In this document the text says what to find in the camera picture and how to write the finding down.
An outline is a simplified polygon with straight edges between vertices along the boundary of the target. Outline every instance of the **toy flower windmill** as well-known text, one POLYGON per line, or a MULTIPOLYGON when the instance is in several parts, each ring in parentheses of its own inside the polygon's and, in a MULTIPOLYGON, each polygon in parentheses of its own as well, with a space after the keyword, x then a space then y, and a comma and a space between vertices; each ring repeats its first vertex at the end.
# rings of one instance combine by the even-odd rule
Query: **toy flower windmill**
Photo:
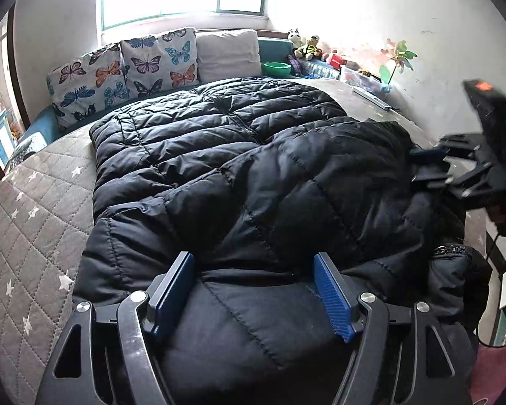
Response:
POLYGON ((387 48, 381 49, 381 53, 387 58, 395 61, 395 66, 393 67, 392 74, 390 74, 390 70, 386 65, 381 65, 379 68, 379 73, 381 74, 381 79, 384 83, 390 83, 393 78, 393 74, 395 73, 395 69, 399 67, 399 74, 403 72, 405 67, 413 70, 412 65, 410 64, 410 60, 417 58, 418 55, 414 52, 407 50, 407 42, 400 41, 397 44, 390 41, 390 38, 386 40, 387 48))

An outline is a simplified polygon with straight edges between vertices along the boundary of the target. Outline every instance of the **blue gripper pad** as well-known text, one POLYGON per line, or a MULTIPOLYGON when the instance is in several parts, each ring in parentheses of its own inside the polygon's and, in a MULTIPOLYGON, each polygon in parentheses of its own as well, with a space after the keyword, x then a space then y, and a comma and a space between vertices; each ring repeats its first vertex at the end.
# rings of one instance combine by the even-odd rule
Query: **blue gripper pad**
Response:
POLYGON ((356 334, 351 324, 351 308, 320 254, 313 258, 313 278, 334 332, 350 342, 356 334))
POLYGON ((148 302, 143 323, 146 333, 160 341, 174 332, 195 278, 193 254, 182 251, 148 302))

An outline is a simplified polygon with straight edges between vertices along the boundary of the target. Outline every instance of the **stuffed animal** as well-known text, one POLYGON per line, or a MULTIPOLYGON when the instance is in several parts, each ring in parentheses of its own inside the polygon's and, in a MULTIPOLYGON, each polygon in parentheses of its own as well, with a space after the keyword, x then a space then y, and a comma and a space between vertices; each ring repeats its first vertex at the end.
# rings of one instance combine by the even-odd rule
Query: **stuffed animal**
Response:
POLYGON ((299 47, 298 50, 294 51, 296 58, 305 58, 307 61, 311 61, 313 58, 320 58, 322 56, 322 50, 317 48, 319 37, 316 35, 310 36, 305 45, 299 47))
MULTIPOLYGON (((337 53, 337 49, 332 50, 332 53, 337 53)), ((325 61, 327 59, 328 55, 329 55, 328 52, 323 53, 322 54, 322 60, 325 61)))
POLYGON ((290 29, 289 33, 287 34, 287 39, 290 42, 292 42, 293 45, 292 51, 304 45, 304 42, 302 41, 302 37, 300 36, 298 29, 290 29))

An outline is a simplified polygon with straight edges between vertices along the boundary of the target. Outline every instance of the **metal screw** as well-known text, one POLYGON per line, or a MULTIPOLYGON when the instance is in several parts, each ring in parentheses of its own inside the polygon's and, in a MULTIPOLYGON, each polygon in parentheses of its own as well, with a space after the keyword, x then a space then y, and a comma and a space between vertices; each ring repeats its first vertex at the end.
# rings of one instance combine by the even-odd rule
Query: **metal screw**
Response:
POLYGON ((140 303, 146 299, 146 292, 144 291, 135 291, 130 295, 130 299, 132 302, 140 303))
POLYGON ((86 312, 90 309, 90 303, 87 301, 81 301, 79 304, 77 304, 77 312, 86 312))
POLYGON ((418 303, 416 303, 416 309, 424 313, 429 312, 429 304, 423 301, 419 301, 418 303))
POLYGON ((366 303, 373 303, 376 300, 376 297, 370 292, 364 292, 363 294, 360 294, 360 300, 366 303))

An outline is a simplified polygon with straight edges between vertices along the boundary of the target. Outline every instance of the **green bowl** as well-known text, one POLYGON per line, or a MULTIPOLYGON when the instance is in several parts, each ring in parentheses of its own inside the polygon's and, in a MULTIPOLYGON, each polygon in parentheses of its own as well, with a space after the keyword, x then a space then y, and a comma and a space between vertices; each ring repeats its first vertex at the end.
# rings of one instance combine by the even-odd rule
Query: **green bowl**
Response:
POLYGON ((290 74, 291 66, 284 62, 262 62, 262 74, 284 76, 290 74))

